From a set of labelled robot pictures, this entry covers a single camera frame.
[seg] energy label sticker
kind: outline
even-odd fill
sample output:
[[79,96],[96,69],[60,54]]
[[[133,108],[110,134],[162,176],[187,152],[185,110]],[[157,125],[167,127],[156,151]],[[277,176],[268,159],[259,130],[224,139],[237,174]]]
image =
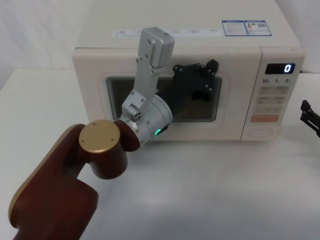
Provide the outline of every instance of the energy label sticker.
[[266,21],[263,20],[247,20],[244,25],[249,36],[269,37],[272,36]]
[[222,21],[225,36],[270,37],[269,27],[264,20],[224,20]]

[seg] black bracket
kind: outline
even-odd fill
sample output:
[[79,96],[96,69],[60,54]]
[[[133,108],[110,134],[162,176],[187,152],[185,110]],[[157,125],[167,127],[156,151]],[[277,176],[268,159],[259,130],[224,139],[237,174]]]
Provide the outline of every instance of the black bracket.
[[311,109],[311,105],[307,100],[303,100],[301,110],[302,115],[300,120],[315,130],[317,136],[320,138],[320,116]]
[[183,109],[186,98],[209,102],[213,98],[218,68],[219,63],[214,59],[206,65],[175,65],[173,83],[157,95],[168,104],[173,116]]

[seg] green led light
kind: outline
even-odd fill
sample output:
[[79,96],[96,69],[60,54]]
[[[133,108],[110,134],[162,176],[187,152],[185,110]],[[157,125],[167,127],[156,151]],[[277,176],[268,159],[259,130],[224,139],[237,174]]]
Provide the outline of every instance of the green led light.
[[156,132],[155,132],[155,134],[154,135],[158,135],[159,133],[161,132],[161,129],[158,129]]

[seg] microwave button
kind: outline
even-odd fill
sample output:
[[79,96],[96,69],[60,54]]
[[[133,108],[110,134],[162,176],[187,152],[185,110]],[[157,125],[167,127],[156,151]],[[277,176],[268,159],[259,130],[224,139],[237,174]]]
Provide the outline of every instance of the microwave button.
[[267,106],[256,106],[253,109],[253,113],[255,115],[260,114],[280,114],[282,111],[282,106],[274,106],[274,105],[267,105]]
[[277,86],[275,94],[286,95],[289,92],[288,86]]
[[275,89],[272,86],[262,86],[259,89],[259,94],[260,95],[270,95],[274,94]]
[[276,123],[279,120],[279,115],[270,114],[270,115],[252,115],[252,123]]
[[259,96],[258,99],[256,100],[257,105],[270,104],[271,102],[272,102],[272,98],[270,96]]
[[284,104],[286,100],[285,96],[274,96],[272,103],[273,104]]

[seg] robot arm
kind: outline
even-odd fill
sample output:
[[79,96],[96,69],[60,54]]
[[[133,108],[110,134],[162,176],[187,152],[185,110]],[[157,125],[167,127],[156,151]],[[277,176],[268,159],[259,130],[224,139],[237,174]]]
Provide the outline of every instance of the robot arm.
[[78,240],[93,216],[98,194],[77,179],[90,164],[102,179],[119,177],[133,152],[168,128],[186,98],[209,101],[218,63],[173,67],[173,82],[156,94],[174,38],[157,27],[141,32],[134,88],[115,122],[97,120],[67,129],[22,184],[9,207],[15,240]]

